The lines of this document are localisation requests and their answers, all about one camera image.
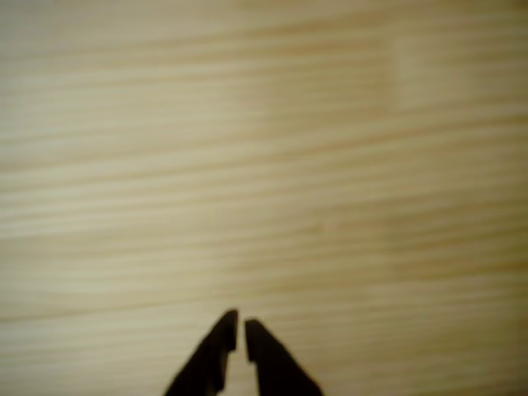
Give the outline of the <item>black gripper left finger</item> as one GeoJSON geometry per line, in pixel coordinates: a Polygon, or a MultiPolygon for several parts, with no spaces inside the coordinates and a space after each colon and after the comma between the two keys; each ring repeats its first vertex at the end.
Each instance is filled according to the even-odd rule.
{"type": "Polygon", "coordinates": [[[229,354],[236,350],[238,311],[226,311],[201,340],[165,391],[166,396],[217,395],[224,390],[229,354]]]}

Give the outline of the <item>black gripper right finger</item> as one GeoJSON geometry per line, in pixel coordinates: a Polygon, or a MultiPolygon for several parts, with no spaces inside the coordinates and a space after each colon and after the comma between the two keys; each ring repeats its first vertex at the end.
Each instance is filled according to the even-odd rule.
{"type": "Polygon", "coordinates": [[[258,319],[244,323],[247,359],[257,372],[260,395],[322,395],[318,384],[258,319]]]}

